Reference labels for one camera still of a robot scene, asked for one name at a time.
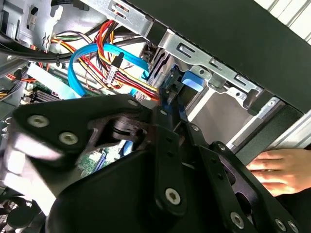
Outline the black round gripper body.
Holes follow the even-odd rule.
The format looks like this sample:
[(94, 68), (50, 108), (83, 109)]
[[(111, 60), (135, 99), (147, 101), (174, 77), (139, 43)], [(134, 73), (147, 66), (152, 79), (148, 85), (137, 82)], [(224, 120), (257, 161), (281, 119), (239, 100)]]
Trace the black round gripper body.
[(48, 233), (216, 233), (216, 205), (187, 161), (187, 148), (156, 145), (70, 185)]

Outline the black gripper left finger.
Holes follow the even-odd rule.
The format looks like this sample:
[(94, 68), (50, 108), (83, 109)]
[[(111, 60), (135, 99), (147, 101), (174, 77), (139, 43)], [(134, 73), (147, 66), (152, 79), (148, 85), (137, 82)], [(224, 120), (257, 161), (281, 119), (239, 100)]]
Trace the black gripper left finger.
[(188, 207), (175, 133), (180, 116), (166, 95), (148, 108), (127, 94), (27, 104), (12, 113), (4, 149), (4, 182), (52, 214), (73, 183), (79, 158), (122, 140), (152, 159), (153, 214), (183, 216)]

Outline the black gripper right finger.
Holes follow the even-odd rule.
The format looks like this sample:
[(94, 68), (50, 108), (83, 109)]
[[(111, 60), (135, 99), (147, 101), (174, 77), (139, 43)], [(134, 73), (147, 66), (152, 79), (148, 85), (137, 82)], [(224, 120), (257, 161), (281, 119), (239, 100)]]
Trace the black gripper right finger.
[(187, 146), (187, 161), (207, 182), (209, 201), (216, 205), (218, 233), (299, 233), (290, 213), (221, 142), (206, 143), (202, 131), (187, 119), (180, 98), (176, 100), (179, 125)]

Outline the person's bare hand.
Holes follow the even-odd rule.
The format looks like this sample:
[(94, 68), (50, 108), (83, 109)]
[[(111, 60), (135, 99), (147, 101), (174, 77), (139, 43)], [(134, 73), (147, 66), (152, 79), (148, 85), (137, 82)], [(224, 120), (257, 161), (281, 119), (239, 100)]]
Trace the person's bare hand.
[(274, 197), (295, 194), (311, 187), (309, 150), (266, 151), (246, 167)]

